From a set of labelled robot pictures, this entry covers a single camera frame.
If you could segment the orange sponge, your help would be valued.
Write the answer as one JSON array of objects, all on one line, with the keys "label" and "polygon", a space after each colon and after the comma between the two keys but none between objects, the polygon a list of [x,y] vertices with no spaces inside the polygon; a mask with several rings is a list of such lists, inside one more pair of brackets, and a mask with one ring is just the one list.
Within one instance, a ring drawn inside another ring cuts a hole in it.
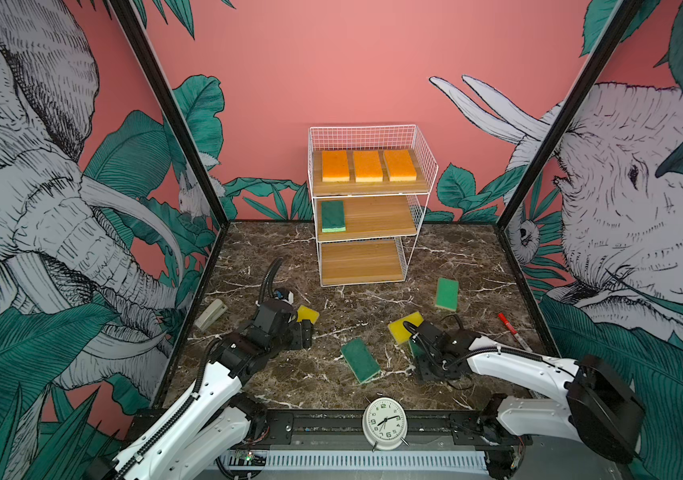
[{"label": "orange sponge", "polygon": [[392,182],[413,182],[417,180],[417,170],[413,165],[411,152],[407,149],[383,151],[389,180]]},{"label": "orange sponge", "polygon": [[321,152],[322,181],[326,183],[349,182],[349,158],[345,150]]},{"label": "orange sponge", "polygon": [[383,182],[383,168],[379,152],[375,150],[353,151],[353,166],[355,166],[355,182]]}]

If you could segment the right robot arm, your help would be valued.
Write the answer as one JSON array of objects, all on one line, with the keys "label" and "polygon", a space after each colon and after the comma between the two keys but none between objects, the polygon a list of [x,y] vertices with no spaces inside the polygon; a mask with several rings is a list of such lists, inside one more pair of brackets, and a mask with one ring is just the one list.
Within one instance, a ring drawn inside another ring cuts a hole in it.
[{"label": "right robot arm", "polygon": [[639,457],[645,406],[605,360],[538,354],[464,327],[445,332],[427,320],[405,320],[403,330],[417,346],[415,359],[429,380],[487,376],[533,393],[531,399],[493,396],[477,419],[488,440],[547,436],[581,442],[616,464]]}]

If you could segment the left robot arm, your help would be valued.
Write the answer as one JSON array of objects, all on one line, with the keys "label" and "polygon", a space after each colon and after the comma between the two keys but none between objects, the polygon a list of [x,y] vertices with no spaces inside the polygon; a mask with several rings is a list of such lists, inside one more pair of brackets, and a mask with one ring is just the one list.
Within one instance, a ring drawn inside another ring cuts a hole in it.
[{"label": "left robot arm", "polygon": [[226,450],[265,434],[266,409],[243,386],[279,353],[311,344],[291,292],[273,286],[281,264],[276,258],[265,273],[253,316],[208,344],[193,384],[117,456],[93,462],[85,478],[193,479]]}]

